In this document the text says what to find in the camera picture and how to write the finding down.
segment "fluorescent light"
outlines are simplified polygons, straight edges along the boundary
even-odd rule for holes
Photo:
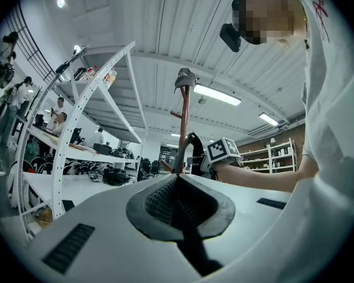
[[[239,103],[241,103],[241,100],[236,97],[229,96],[228,94],[225,94],[221,91],[214,90],[200,84],[195,85],[194,92],[203,94],[204,96],[216,98],[217,100],[224,101],[234,106],[237,106]]]
[[[266,113],[261,113],[259,115],[259,117],[261,117],[263,120],[267,121],[269,124],[273,125],[273,126],[278,126],[278,122],[273,120],[270,116],[268,116]]]
[[[57,5],[62,8],[65,5],[65,0],[57,0]]]
[[[77,54],[81,51],[81,48],[80,48],[80,46],[78,46],[78,45],[75,45],[75,46],[73,47],[73,49],[76,50],[76,53],[77,53]]]

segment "black vent slot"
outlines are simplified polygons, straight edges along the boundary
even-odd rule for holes
[[[54,270],[64,274],[81,251],[94,227],[79,223],[59,244],[43,259]]]
[[[286,206],[286,202],[275,201],[275,200],[266,199],[266,198],[259,199],[257,201],[257,203],[260,203],[262,205],[271,206],[272,208],[276,208],[276,209],[280,209],[280,210],[283,210],[284,207]]]

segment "bottle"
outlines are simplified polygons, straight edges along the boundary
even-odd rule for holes
[[[88,70],[84,73],[83,77],[81,78],[82,80],[88,80],[91,77],[94,76],[94,73],[97,70],[97,66],[89,67]]]

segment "white shirt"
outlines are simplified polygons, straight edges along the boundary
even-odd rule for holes
[[[91,139],[89,140],[88,147],[93,148],[94,144],[103,144],[104,143],[104,136],[102,135],[102,132],[95,132]]]
[[[52,133],[56,136],[60,136],[64,128],[64,122],[62,123],[53,123],[53,128],[51,129]]]
[[[16,91],[16,88],[13,88],[13,91],[15,92],[13,102],[11,103],[11,106],[16,107],[17,109],[21,108],[21,104],[26,100],[27,94],[26,94],[26,86],[25,83],[23,83]]]
[[[320,170],[336,169],[343,158],[354,157],[353,34],[331,0],[300,1],[308,17],[310,46],[302,94],[306,107],[303,154],[314,159]],[[315,176],[297,223],[279,243],[270,240],[268,250],[278,251],[268,262],[269,274],[274,275],[263,279],[263,268],[254,282],[310,282],[346,240],[354,224],[354,179],[339,180],[334,175],[329,180],[327,173],[324,180],[321,174]],[[296,207],[287,204],[286,208]]]
[[[303,154],[319,169],[354,157],[354,35],[331,0],[300,0],[309,23]]]
[[[59,107],[58,104],[55,105],[54,107],[54,112],[56,114],[60,114],[62,112],[64,112],[64,106],[63,107]],[[55,122],[57,120],[57,115],[53,114],[49,120],[49,122],[46,125],[46,128],[48,129],[52,129],[53,128],[53,122]]]

